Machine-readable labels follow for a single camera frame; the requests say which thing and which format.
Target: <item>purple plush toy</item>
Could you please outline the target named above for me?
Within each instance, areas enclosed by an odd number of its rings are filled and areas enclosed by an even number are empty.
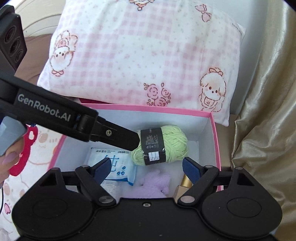
[[[160,170],[149,172],[141,181],[140,187],[133,187],[125,198],[166,198],[169,193],[170,175],[160,174]]]

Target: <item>human hand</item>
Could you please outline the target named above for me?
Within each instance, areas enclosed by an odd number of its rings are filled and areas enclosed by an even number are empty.
[[[0,157],[0,188],[2,188],[4,180],[9,177],[9,169],[20,160],[23,149],[24,138],[21,138],[7,149],[5,155]]]

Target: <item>gold object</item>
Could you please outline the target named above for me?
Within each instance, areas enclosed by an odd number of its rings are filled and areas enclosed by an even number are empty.
[[[183,196],[183,194],[192,187],[192,182],[189,180],[189,178],[184,174],[184,177],[182,179],[181,185],[177,186],[176,191],[174,193],[174,200],[175,202],[178,201],[178,199]]]

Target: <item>black yarn label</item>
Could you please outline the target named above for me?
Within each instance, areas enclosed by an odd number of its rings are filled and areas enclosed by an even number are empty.
[[[141,130],[141,145],[146,166],[165,162],[165,145],[160,127]]]

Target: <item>brown fabric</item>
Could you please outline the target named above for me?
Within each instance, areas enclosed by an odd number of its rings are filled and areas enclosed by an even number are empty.
[[[296,240],[296,12],[269,0],[254,79],[235,121],[232,152],[279,202],[280,241]]]
[[[22,60],[15,76],[34,85],[48,60],[51,34],[37,37],[26,37],[27,53]]]

